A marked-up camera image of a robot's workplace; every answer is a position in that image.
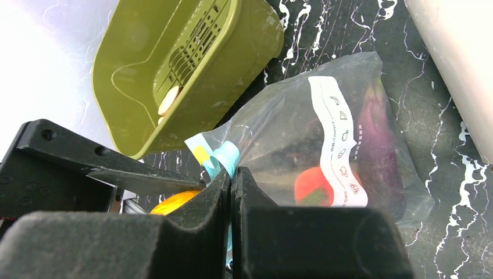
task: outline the black bracket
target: black bracket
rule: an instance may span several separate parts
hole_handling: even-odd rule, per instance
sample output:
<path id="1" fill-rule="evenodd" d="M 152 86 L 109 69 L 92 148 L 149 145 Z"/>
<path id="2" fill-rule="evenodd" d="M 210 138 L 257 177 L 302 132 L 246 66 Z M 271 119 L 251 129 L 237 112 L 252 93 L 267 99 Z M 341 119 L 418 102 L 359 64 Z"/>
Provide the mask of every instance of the black bracket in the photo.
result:
<path id="1" fill-rule="evenodd" d="M 155 169 L 41 119 L 21 126 L 0 165 L 0 217 L 118 210 L 124 189 L 172 195 L 204 188 L 199 179 Z"/>

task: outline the yellow fruit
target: yellow fruit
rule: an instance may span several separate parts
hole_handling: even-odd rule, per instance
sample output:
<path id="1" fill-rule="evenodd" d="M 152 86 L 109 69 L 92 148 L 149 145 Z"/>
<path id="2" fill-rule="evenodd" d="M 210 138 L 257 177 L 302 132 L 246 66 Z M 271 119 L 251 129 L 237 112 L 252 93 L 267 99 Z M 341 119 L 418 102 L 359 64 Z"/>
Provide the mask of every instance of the yellow fruit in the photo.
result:
<path id="1" fill-rule="evenodd" d="M 199 190 L 192 190 L 175 194 L 153 208 L 151 214 L 168 215 L 195 197 L 199 192 Z"/>

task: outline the printed icon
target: printed icon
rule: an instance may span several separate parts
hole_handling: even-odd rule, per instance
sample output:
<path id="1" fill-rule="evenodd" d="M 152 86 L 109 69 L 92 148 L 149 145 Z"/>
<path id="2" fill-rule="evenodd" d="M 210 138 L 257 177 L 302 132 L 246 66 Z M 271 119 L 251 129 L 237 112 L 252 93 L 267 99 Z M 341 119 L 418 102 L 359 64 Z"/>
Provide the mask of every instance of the printed icon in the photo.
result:
<path id="1" fill-rule="evenodd" d="M 346 130 L 346 132 L 342 134 L 342 141 L 346 141 L 348 139 L 348 134 L 349 130 Z"/>
<path id="2" fill-rule="evenodd" d="M 346 149 L 344 148 L 343 150 L 341 150 L 341 152 L 339 152 L 339 155 L 337 155 L 337 158 L 340 159 L 344 153 L 346 153 Z"/>
<path id="3" fill-rule="evenodd" d="M 339 105 L 339 100 L 336 98 L 336 97 L 330 97 L 332 100 L 335 101 L 335 105 L 338 106 Z"/>
<path id="4" fill-rule="evenodd" d="M 357 194 L 359 192 L 359 187 L 356 184 L 350 184 L 351 190 L 353 193 Z"/>
<path id="5" fill-rule="evenodd" d="M 341 172 L 342 176 L 344 177 L 348 176 L 348 170 L 346 169 L 346 167 L 340 168 L 339 171 Z"/>

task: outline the plastic bag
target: plastic bag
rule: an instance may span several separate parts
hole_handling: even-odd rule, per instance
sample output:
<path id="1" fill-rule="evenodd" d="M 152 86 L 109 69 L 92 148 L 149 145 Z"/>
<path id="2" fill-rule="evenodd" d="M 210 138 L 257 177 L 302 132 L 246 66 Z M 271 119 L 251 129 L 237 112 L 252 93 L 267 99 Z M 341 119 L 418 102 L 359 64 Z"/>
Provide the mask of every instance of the plastic bag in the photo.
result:
<path id="1" fill-rule="evenodd" d="M 390 115 L 381 68 L 374 52 L 333 60 L 267 86 L 185 143 L 212 177 L 221 165 L 231 175 L 248 167 L 279 205 L 368 206 L 411 226 L 434 201 Z"/>

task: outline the bolt hole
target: bolt hole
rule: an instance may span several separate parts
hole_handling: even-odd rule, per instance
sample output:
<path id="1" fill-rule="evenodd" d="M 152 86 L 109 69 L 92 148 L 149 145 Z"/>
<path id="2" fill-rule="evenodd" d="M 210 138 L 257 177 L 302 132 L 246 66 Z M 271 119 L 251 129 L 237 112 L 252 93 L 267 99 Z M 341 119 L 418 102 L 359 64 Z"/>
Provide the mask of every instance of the bolt hole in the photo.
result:
<path id="1" fill-rule="evenodd" d="M 104 146 L 98 146 L 96 147 L 96 149 L 94 149 L 94 152 L 96 152 L 98 156 L 106 156 L 109 154 L 110 151 Z"/>
<path id="2" fill-rule="evenodd" d="M 46 129 L 41 132 L 41 138 L 46 141 L 52 141 L 56 137 L 56 133 L 53 130 Z"/>

